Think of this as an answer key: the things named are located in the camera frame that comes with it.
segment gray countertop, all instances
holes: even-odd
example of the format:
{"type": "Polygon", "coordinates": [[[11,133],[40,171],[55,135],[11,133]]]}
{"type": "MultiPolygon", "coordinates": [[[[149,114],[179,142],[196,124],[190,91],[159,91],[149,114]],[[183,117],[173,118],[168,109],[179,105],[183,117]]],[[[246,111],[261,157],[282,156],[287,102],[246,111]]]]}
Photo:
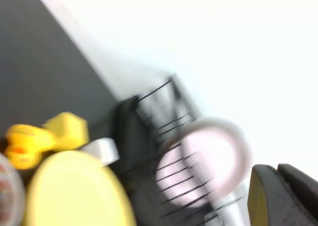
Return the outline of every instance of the gray countertop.
{"type": "MultiPolygon", "coordinates": [[[[91,140],[108,137],[116,106],[40,0],[0,0],[1,136],[12,124],[41,126],[70,111],[88,121],[91,140]]],[[[21,175],[28,181],[32,173],[21,175]]]]}

